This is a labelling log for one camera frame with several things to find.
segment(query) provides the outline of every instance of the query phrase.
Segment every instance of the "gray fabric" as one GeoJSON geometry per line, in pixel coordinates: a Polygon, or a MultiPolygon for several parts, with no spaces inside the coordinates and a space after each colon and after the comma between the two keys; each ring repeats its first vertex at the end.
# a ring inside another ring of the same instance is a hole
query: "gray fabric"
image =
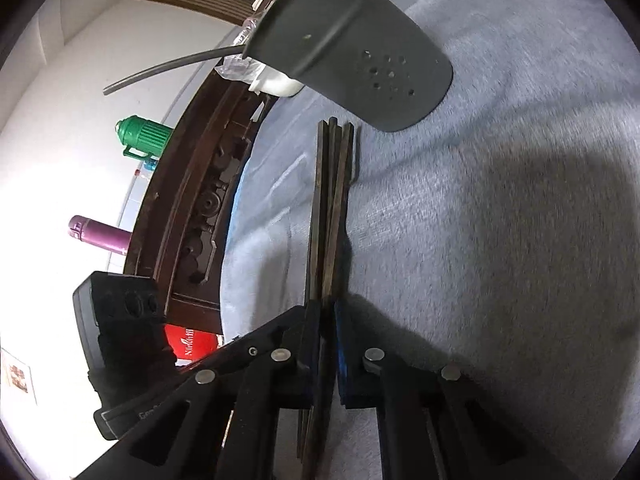
{"type": "MultiPolygon", "coordinates": [[[[451,60],[449,93],[397,134],[310,89],[274,106],[223,264],[225,335],[303,301],[316,123],[354,121],[360,322],[411,364],[459,362],[581,478],[611,478],[640,438],[638,51],[602,0],[393,1],[451,60]]],[[[372,411],[336,399],[321,477],[381,477],[372,411]]]]}

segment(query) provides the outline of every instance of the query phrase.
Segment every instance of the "plastic bag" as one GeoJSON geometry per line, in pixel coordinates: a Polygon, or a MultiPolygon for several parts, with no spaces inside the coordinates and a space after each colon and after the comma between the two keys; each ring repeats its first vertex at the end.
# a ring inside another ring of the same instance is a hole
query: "plastic bag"
{"type": "MultiPolygon", "coordinates": [[[[260,22],[261,16],[252,16],[244,20],[242,24],[242,30],[240,34],[233,40],[233,45],[246,43],[251,36],[252,32],[260,22]]],[[[233,81],[243,81],[251,84],[254,82],[260,72],[264,69],[264,63],[256,61],[247,57],[242,59],[242,54],[236,54],[235,56],[226,56],[222,64],[216,67],[218,72],[223,78],[231,79],[233,81]]]]}

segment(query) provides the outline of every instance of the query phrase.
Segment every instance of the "purple bottle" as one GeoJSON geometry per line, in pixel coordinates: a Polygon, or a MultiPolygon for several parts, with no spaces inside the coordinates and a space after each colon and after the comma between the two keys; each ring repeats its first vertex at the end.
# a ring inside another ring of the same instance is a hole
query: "purple bottle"
{"type": "Polygon", "coordinates": [[[127,255],[131,240],[129,231],[78,215],[69,221],[69,236],[123,256],[127,255]]]}

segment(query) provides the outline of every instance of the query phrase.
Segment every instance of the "silver rivet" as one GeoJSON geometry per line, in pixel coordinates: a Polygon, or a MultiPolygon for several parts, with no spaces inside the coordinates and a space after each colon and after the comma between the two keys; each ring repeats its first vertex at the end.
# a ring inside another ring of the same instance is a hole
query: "silver rivet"
{"type": "Polygon", "coordinates": [[[364,357],[368,361],[382,361],[385,358],[385,351],[380,348],[369,348],[364,352],[364,357]]]}
{"type": "Polygon", "coordinates": [[[455,364],[446,365],[441,371],[440,375],[445,381],[457,381],[460,378],[460,368],[455,364]]]}
{"type": "Polygon", "coordinates": [[[196,382],[198,384],[209,384],[216,378],[216,373],[213,370],[200,370],[196,374],[196,382]]]}
{"type": "Polygon", "coordinates": [[[273,352],[271,352],[271,359],[273,359],[278,363],[286,361],[290,357],[291,357],[291,352],[286,348],[276,348],[273,352]]]}

